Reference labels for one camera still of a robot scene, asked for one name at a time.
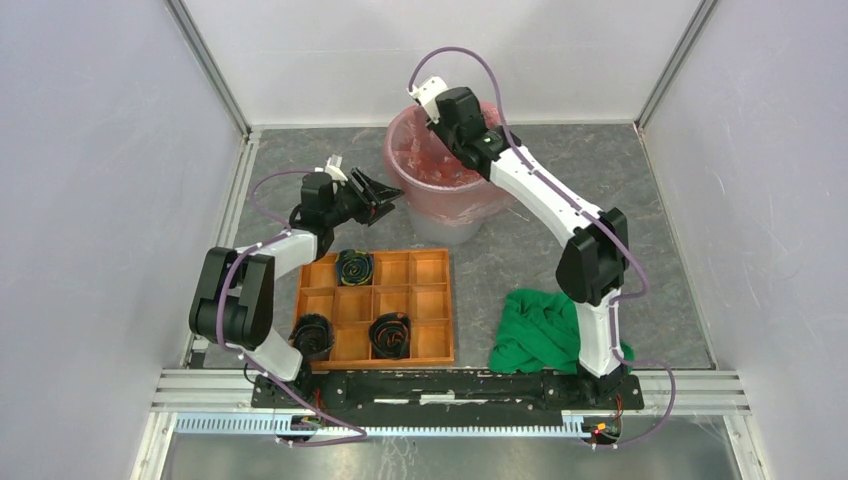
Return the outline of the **red plastic trash bag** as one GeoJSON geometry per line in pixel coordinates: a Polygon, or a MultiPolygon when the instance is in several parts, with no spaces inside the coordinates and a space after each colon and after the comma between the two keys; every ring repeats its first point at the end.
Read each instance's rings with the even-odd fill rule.
{"type": "Polygon", "coordinates": [[[383,143],[385,170],[413,211],[448,225],[484,220],[515,199],[465,168],[426,126],[426,112],[410,106],[390,122],[383,143]]]}

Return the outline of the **grey plastic trash bin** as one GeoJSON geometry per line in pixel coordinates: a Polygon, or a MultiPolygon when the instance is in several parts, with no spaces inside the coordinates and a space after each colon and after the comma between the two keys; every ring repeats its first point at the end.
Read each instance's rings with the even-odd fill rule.
{"type": "Polygon", "coordinates": [[[459,200],[407,202],[406,209],[414,232],[428,242],[443,246],[470,240],[486,221],[486,216],[473,203],[459,200]]]}

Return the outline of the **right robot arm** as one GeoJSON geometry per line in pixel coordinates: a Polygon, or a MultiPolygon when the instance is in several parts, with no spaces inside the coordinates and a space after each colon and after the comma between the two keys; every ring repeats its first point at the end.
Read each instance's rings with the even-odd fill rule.
{"type": "Polygon", "coordinates": [[[428,89],[416,102],[427,127],[465,168],[522,203],[561,244],[555,278],[576,309],[578,396],[591,408],[606,406],[627,375],[616,318],[629,266],[626,217],[576,196],[507,125],[489,126],[470,88],[428,89]]]}

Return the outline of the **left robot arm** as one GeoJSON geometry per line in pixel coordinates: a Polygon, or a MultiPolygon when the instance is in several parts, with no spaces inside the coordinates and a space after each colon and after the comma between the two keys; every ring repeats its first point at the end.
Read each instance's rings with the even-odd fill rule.
{"type": "Polygon", "coordinates": [[[300,201],[275,236],[238,249],[213,247],[205,255],[188,313],[189,330],[240,354],[277,380],[275,392],[290,407],[306,405],[313,379],[301,371],[303,355],[272,328],[276,281],[329,251],[336,227],[371,226],[403,196],[354,168],[300,171],[300,201]]]}

